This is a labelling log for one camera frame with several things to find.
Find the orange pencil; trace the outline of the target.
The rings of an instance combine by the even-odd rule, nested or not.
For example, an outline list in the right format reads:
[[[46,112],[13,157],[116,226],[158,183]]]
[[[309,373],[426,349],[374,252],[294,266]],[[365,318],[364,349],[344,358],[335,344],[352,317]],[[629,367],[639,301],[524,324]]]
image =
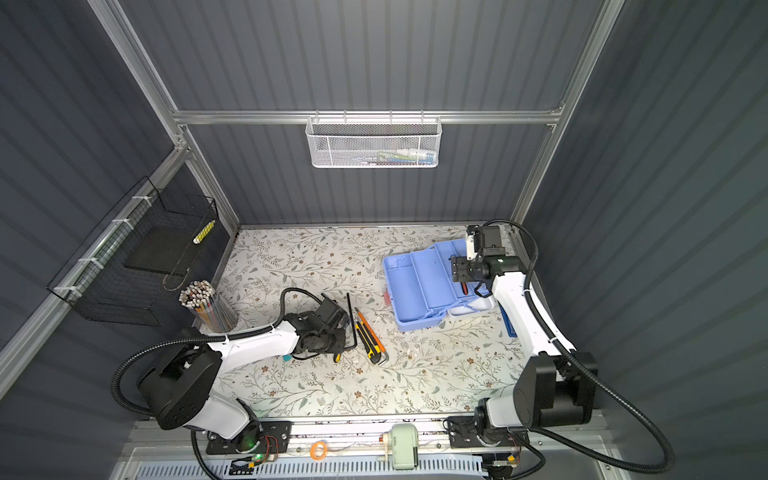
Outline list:
[[[357,313],[357,316],[358,316],[360,322],[362,323],[363,327],[365,328],[368,336],[372,340],[374,346],[378,349],[378,351],[380,353],[385,353],[386,352],[385,347],[383,346],[382,342],[379,340],[378,336],[374,333],[374,330],[371,327],[371,325],[369,324],[369,322],[367,321],[366,317],[363,315],[363,313],[359,309],[355,309],[355,311]]]

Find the yellow black utility knife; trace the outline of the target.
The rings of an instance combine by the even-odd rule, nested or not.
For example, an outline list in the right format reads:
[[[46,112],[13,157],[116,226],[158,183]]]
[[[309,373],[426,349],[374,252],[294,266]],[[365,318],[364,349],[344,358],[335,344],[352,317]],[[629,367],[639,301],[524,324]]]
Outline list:
[[[387,363],[389,360],[389,354],[387,353],[387,351],[385,353],[380,353],[378,351],[378,349],[374,346],[372,340],[368,336],[359,318],[357,318],[356,320],[356,328],[358,330],[358,333],[361,336],[364,346],[366,347],[369,360],[374,365],[382,365],[384,363]]]

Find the white blue tool box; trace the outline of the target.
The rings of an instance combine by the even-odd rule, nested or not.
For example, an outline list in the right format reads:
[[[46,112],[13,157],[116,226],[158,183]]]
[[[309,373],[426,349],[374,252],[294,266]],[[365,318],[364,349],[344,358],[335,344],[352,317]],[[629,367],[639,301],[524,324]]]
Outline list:
[[[395,323],[402,332],[435,327],[448,317],[487,312],[496,306],[491,297],[463,295],[460,283],[451,276],[450,258],[466,255],[463,239],[436,242],[424,250],[388,256],[383,259],[387,293]]]

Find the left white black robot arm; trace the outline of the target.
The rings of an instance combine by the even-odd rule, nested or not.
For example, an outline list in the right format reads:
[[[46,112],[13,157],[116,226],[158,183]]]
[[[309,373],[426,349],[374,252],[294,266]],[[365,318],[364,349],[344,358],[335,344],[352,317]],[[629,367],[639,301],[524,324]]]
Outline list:
[[[231,335],[196,328],[149,346],[122,362],[110,392],[123,409],[153,417],[163,430],[207,431],[250,453],[267,434],[245,401],[213,391],[221,375],[272,357],[308,360],[347,348],[350,310],[327,295],[297,287],[281,292],[276,321]]]

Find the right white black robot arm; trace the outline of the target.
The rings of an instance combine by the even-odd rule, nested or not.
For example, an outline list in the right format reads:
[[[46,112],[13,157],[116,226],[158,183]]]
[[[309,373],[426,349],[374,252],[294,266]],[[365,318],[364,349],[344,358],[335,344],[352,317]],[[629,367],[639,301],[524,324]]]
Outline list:
[[[538,461],[520,472],[521,477],[538,472],[546,463],[543,453],[526,439],[528,433],[628,472],[658,475],[670,471],[676,460],[671,442],[647,415],[599,378],[594,356],[578,351],[558,329],[533,287],[539,252],[533,250],[527,261],[507,254],[501,240],[504,225],[521,233],[527,231],[523,225],[504,219],[470,225],[465,255],[450,259],[453,281],[473,283],[477,293],[496,300],[526,355],[512,393],[478,403],[474,413],[477,436],[486,439],[489,433],[506,431],[518,446],[533,453]],[[653,437],[661,449],[661,460],[637,463],[617,459],[557,433],[560,426],[590,422],[597,391],[614,400]]]

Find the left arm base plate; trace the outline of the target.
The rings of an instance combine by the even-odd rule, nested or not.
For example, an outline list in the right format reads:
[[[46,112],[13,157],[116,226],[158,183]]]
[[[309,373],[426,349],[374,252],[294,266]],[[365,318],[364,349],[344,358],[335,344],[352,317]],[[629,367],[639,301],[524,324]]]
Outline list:
[[[293,423],[290,421],[265,421],[248,425],[243,433],[231,440],[213,433],[207,434],[208,455],[276,455],[285,453],[291,438]]]

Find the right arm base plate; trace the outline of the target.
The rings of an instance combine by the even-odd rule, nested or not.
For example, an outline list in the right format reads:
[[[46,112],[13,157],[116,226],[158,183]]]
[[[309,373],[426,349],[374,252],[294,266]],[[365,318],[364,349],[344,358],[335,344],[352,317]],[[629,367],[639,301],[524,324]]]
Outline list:
[[[442,421],[452,448],[495,448],[519,449],[522,444],[506,428],[478,427],[469,416],[449,416]]]

